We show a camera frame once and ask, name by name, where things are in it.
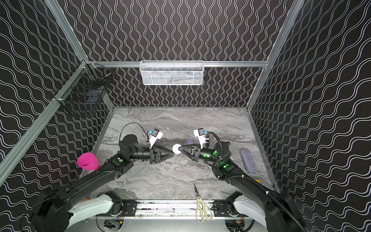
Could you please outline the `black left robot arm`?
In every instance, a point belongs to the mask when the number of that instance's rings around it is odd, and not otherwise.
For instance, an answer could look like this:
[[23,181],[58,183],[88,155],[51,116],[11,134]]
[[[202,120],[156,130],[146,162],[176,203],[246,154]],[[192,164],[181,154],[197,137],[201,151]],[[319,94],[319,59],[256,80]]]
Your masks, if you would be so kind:
[[113,192],[82,202],[83,197],[102,185],[113,181],[134,165],[135,160],[160,163],[174,156],[162,145],[141,147],[136,135],[126,135],[118,143],[120,150],[100,168],[58,190],[48,188],[40,193],[32,207],[29,220],[38,232],[63,232],[86,218],[99,214],[120,215],[121,199]]

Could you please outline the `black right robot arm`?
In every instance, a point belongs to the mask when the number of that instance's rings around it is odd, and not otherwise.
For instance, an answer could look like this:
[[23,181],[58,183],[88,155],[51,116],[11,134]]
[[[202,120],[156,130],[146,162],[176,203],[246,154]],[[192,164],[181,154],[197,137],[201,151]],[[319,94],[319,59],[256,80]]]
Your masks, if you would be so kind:
[[305,223],[293,198],[278,193],[246,174],[231,159],[230,142],[214,132],[199,136],[199,144],[175,145],[174,150],[194,161],[211,165],[214,176],[236,187],[240,195],[232,201],[236,214],[248,216],[269,232],[304,232]]

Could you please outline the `purple earbud charging case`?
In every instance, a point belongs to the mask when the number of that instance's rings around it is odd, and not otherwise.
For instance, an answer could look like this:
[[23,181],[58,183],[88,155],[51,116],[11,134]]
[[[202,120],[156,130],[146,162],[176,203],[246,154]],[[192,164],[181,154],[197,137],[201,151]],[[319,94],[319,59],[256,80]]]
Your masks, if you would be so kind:
[[181,154],[181,151],[179,150],[180,147],[181,147],[180,144],[174,144],[173,147],[172,147],[173,153],[176,154],[176,155]]

